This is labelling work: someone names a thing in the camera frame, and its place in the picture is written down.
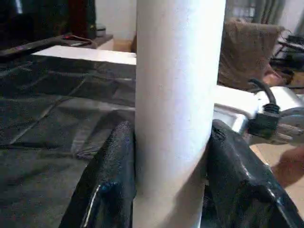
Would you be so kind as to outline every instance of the floor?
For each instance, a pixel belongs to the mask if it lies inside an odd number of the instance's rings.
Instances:
[[[258,144],[251,146],[256,155],[270,166],[275,165],[279,161],[281,154],[291,148],[292,146],[290,145],[274,146],[270,144]],[[302,218],[304,218],[304,178],[286,188],[286,192],[298,207]]]

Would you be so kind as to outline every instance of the person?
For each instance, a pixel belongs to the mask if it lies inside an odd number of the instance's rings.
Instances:
[[[300,180],[304,176],[304,145],[285,151],[271,170],[283,188]]]

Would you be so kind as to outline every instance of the black plastic sheet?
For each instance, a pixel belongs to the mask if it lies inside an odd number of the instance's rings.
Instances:
[[[32,55],[0,81],[0,223],[58,227],[88,162],[134,122],[135,66]]]
[[[269,167],[219,120],[212,125],[207,171],[222,227],[304,227],[296,206]]]

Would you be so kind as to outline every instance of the cardboard tube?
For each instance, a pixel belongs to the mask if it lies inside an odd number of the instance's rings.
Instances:
[[[200,225],[225,1],[138,0],[134,228]]]

